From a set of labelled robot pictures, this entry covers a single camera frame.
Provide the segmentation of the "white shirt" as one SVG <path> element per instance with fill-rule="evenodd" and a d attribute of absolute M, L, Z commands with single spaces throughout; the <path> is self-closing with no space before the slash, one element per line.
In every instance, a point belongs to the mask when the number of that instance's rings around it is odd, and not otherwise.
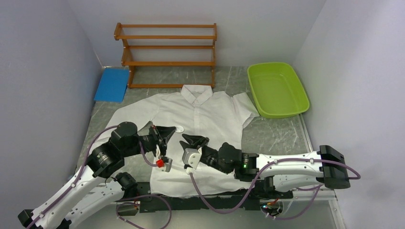
<path fill-rule="evenodd" d="M 209 138 L 208 146 L 219 149 L 223 143 L 241 148 L 243 129 L 258 112 L 246 93 L 229 96 L 213 92 L 210 86 L 185 85 L 180 92 L 156 94 L 115 111 L 107 126 L 129 121 L 142 128 L 152 122 L 158 126 L 181 126 L 188 135 Z M 167 156 L 172 159 L 169 172 L 153 169 L 152 193 L 170 197 L 196 196 L 232 192 L 250 187 L 250 182 L 235 179 L 200 163 L 192 176 L 182 162 L 181 134 L 169 140 Z"/>

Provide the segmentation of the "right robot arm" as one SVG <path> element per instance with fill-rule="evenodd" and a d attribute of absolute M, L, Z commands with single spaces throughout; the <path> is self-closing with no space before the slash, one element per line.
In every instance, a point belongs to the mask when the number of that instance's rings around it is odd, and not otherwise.
<path fill-rule="evenodd" d="M 270 177 L 272 180 L 262 186 L 268 198 L 309 185 L 324 185 L 329 189 L 351 186 L 344 155 L 329 145 L 300 155 L 271 156 L 244 153 L 227 142 L 216 150 L 208 146 L 209 138 L 200 135 L 183 134 L 182 137 L 182 160 L 187 173 L 204 164 L 242 182 L 255 183 L 259 178 Z"/>

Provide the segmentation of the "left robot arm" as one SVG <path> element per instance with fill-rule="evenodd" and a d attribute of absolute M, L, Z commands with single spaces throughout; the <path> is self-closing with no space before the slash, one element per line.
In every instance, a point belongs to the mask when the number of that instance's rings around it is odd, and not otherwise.
<path fill-rule="evenodd" d="M 35 209 L 25 209 L 18 220 L 26 229 L 72 229 L 112 202 L 143 198 L 138 183 L 128 172 L 119 173 L 125 158 L 152 152 L 154 167 L 168 172 L 171 159 L 165 156 L 176 127 L 151 125 L 147 135 L 139 135 L 132 122 L 105 129 L 109 139 L 89 149 L 87 158 L 72 178 L 51 198 Z"/>

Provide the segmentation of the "white round brooch backing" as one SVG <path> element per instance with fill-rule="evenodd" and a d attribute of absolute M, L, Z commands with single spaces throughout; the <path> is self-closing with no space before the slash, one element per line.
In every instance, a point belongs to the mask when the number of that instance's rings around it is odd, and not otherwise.
<path fill-rule="evenodd" d="M 176 125 L 175 128 L 176 133 L 182 133 L 185 130 L 184 127 L 182 127 L 181 125 Z"/>

